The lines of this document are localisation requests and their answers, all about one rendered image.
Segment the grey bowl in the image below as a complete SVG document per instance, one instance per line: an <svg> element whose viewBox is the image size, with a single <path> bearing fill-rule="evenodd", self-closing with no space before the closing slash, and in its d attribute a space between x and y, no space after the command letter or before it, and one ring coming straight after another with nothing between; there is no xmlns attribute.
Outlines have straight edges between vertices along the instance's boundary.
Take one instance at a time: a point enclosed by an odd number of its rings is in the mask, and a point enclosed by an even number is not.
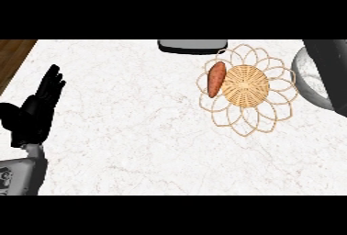
<svg viewBox="0 0 347 235"><path fill-rule="evenodd" d="M307 54L306 47L298 50L294 56L291 69L295 72L295 87L301 97L314 106L334 110L319 70Z"/></svg>

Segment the wicker flower-shaped placemat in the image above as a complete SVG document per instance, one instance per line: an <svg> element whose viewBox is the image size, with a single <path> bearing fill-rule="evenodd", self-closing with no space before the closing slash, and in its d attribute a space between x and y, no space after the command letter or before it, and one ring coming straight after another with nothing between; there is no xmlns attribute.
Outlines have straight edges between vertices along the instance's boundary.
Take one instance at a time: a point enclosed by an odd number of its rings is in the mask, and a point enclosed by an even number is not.
<svg viewBox="0 0 347 235"><path fill-rule="evenodd" d="M207 93L207 74L217 62L224 63L226 76L217 95ZM272 133L276 124L292 118L292 101L298 96L295 72L261 47L241 44L218 50L204 64L195 84L199 107L218 128L230 128L248 137Z"/></svg>

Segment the orange-red oblong vegetable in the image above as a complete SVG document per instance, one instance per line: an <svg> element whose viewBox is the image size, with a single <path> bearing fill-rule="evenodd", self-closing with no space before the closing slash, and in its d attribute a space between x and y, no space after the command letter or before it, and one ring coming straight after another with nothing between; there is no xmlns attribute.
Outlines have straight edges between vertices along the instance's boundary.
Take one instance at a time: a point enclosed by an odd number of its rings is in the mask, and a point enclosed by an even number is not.
<svg viewBox="0 0 347 235"><path fill-rule="evenodd" d="M210 98L213 98L220 91L224 76L226 76L224 63L217 62L210 68L207 74L207 93Z"/></svg>

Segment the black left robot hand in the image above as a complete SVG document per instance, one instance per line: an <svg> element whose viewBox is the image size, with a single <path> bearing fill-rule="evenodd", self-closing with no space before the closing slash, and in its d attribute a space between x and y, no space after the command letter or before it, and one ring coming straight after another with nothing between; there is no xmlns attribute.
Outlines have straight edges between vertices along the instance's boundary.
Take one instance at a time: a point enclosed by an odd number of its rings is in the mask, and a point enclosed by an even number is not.
<svg viewBox="0 0 347 235"><path fill-rule="evenodd" d="M0 103L0 123L10 131L12 148L46 141L65 84L59 67L53 64L41 78L37 93L26 98L22 106Z"/></svg>

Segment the large dark glossy object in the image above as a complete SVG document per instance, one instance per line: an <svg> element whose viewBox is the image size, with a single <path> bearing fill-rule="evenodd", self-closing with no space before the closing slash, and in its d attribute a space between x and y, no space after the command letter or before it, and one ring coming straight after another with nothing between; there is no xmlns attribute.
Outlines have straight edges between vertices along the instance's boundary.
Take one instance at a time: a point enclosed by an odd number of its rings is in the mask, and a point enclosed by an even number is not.
<svg viewBox="0 0 347 235"><path fill-rule="evenodd" d="M335 112L347 117L347 39L304 39Z"/></svg>

